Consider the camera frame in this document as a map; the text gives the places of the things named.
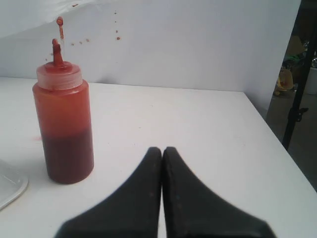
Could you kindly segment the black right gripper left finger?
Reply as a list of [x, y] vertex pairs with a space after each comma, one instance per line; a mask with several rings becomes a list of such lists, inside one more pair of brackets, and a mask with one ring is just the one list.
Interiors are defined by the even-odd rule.
[[156, 238], [162, 155], [150, 147], [131, 176], [108, 198], [62, 224], [57, 238]]

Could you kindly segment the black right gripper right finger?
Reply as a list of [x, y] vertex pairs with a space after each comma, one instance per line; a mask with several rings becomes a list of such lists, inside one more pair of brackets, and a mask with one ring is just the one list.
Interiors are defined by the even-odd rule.
[[162, 194], [169, 238], [273, 238], [263, 220], [222, 199], [190, 170], [174, 147], [162, 158]]

